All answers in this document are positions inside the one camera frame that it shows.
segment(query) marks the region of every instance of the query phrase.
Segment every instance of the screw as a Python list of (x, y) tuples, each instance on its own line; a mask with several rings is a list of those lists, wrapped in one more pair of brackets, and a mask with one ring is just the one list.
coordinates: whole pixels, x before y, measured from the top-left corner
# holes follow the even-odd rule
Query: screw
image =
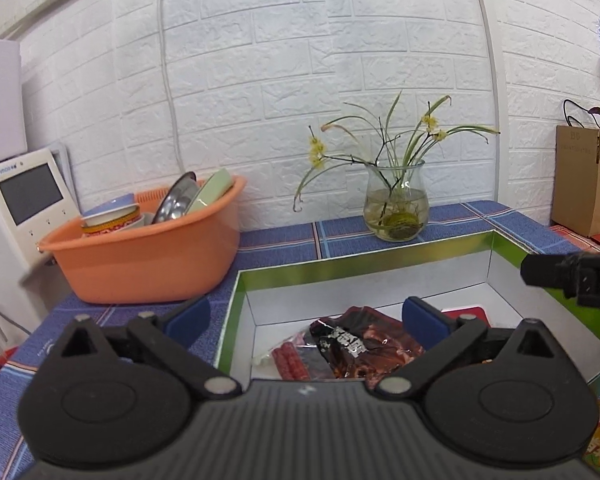
[(378, 383), (378, 388), (386, 394), (405, 394), (411, 390), (411, 381), (404, 377), (387, 377)]
[(238, 384), (231, 377), (211, 377), (205, 381), (205, 390), (216, 395), (230, 394), (237, 387)]

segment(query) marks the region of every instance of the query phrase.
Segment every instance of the white pipe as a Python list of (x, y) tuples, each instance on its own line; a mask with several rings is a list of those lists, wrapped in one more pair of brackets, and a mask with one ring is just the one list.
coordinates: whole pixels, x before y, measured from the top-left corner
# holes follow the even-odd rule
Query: white pipe
[(493, 0), (480, 1), (484, 30), (487, 35), (487, 48), (491, 62), (491, 83), (495, 106), (496, 127), (500, 131), (496, 152), (496, 193), (495, 199), (505, 205), (509, 203), (509, 102), (504, 67), (504, 54), (500, 28)]

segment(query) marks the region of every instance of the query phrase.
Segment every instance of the dish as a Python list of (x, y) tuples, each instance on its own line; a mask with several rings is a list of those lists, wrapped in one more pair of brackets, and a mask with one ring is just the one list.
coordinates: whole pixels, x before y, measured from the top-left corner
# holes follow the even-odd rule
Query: dish
[(196, 182), (196, 174), (193, 171), (187, 171), (171, 186), (167, 195), (162, 199), (152, 223), (159, 224), (185, 215), (199, 191), (200, 186)]
[(136, 203), (131, 205), (118, 205), (112, 209), (100, 211), (91, 215), (82, 215), (82, 221), (87, 227), (97, 227), (109, 222), (119, 222), (130, 214), (138, 215), (140, 206)]
[(107, 233), (113, 233), (115, 231), (122, 231), (132, 226), (139, 227), (140, 222), (144, 222), (144, 218), (138, 212), (134, 212), (126, 217), (121, 218), (120, 220), (107, 222), (106, 224), (101, 224), (94, 227), (82, 226), (82, 232), (84, 232), (86, 236), (104, 235)]
[(96, 207), (92, 207), (88, 211), (85, 211), (84, 213), (82, 213), (82, 217), (88, 218), (88, 217), (95, 216), (95, 215), (98, 215), (101, 213), (106, 213), (106, 212), (117, 210), (120, 207), (126, 207), (126, 206), (131, 206), (131, 205), (138, 205), (138, 204), (136, 204), (136, 199), (134, 197), (134, 194), (127, 193), (125, 195), (115, 197), (112, 200), (109, 200), (108, 202), (104, 202), (100, 205), (97, 205)]
[(196, 195), (185, 214), (193, 213), (205, 208), (209, 204), (218, 200), (234, 185), (234, 180), (231, 178), (229, 172), (222, 168), (211, 175), (200, 191)]
[(129, 229), (135, 229), (137, 227), (144, 227), (145, 225), (151, 225), (151, 220), (154, 219), (154, 216), (151, 213), (142, 213), (140, 218), (135, 222), (125, 225), (118, 229), (118, 231), (129, 231)]

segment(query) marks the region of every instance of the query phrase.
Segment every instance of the red package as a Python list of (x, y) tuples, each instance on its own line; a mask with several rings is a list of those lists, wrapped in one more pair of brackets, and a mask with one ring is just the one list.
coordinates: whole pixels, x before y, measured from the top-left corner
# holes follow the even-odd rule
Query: red package
[(487, 318), (487, 314), (481, 306), (466, 306), (463, 308), (453, 308), (450, 310), (443, 310), (442, 314), (450, 317), (451, 319), (456, 319), (460, 317), (462, 314), (473, 314), (478, 319), (483, 320), (487, 326), (491, 326), (489, 323), (489, 318)]
[(334, 377), (365, 378), (371, 388), (424, 353), (400, 321), (368, 306), (321, 318), (309, 330)]

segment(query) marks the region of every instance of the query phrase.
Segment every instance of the glass vase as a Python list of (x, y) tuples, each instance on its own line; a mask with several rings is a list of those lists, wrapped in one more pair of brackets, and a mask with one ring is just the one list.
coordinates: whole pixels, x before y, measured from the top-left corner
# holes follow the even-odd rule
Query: glass vase
[(367, 166), (363, 217), (382, 240), (404, 242), (415, 238), (429, 221), (429, 199), (422, 180), (424, 162), (415, 166)]

